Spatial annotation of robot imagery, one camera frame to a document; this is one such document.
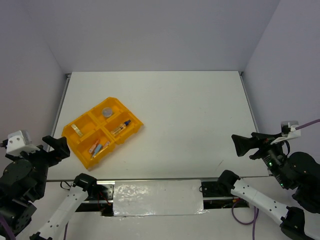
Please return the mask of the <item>orange highlighter pen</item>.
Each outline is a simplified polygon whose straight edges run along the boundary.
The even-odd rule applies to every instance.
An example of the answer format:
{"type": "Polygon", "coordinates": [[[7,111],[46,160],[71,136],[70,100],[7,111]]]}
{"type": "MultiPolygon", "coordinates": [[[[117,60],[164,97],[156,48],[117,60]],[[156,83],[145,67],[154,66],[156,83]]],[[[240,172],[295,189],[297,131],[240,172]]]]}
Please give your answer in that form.
{"type": "Polygon", "coordinates": [[[90,154],[92,154],[93,152],[94,152],[94,150],[96,149],[96,147],[97,147],[97,145],[99,144],[99,142],[100,142],[100,140],[99,139],[97,139],[93,144],[92,144],[92,146],[89,148],[89,150],[88,150],[88,152],[90,153],[90,154]]]}

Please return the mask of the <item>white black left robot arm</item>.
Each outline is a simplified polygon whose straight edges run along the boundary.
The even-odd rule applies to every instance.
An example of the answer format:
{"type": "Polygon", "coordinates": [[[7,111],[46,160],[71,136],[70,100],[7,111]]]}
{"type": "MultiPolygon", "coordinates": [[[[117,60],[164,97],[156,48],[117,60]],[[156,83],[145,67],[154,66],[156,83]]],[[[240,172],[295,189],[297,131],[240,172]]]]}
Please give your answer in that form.
{"type": "MultiPolygon", "coordinates": [[[[70,156],[67,138],[43,137],[52,147],[44,150],[42,145],[30,144],[22,135],[11,135],[0,146],[6,150],[11,163],[0,178],[0,238],[14,240],[32,221],[36,211],[34,202],[45,195],[48,171],[70,156]]],[[[65,199],[52,217],[31,240],[57,240],[65,226],[85,199],[97,196],[97,179],[85,173],[73,181],[65,199]]]]}

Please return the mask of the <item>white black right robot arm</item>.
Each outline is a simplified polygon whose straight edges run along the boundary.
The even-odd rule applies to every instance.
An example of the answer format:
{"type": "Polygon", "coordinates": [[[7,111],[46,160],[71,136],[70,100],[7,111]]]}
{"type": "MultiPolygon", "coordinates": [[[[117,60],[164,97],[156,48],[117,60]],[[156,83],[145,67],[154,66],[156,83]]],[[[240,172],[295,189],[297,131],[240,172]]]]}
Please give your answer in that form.
{"type": "Polygon", "coordinates": [[[305,152],[291,155],[283,145],[298,138],[299,131],[263,134],[251,137],[232,135],[239,157],[250,150],[252,160],[262,160],[272,177],[252,179],[224,170],[217,180],[217,190],[223,196],[240,197],[270,217],[281,232],[292,240],[320,238],[320,165],[305,152]]]}

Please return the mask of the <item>blue highlighter pen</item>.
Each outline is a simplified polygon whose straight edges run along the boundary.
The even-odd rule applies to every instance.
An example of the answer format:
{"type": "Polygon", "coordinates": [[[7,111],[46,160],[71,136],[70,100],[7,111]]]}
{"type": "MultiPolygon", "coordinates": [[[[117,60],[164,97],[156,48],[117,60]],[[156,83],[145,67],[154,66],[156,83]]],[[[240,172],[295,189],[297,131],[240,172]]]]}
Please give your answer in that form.
{"type": "Polygon", "coordinates": [[[102,148],[103,148],[103,145],[102,144],[98,144],[96,146],[96,148],[94,149],[91,157],[94,158],[101,151],[102,148]]]}

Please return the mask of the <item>pink highlighter pen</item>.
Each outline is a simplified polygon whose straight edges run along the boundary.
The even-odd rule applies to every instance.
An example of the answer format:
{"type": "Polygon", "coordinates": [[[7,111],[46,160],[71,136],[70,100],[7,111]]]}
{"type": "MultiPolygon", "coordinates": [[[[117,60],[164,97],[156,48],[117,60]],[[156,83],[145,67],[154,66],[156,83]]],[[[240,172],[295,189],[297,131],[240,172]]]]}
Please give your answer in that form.
{"type": "Polygon", "coordinates": [[[107,141],[107,142],[103,145],[103,147],[102,147],[101,149],[103,150],[103,149],[107,148],[109,145],[110,145],[110,141],[107,141]]]}

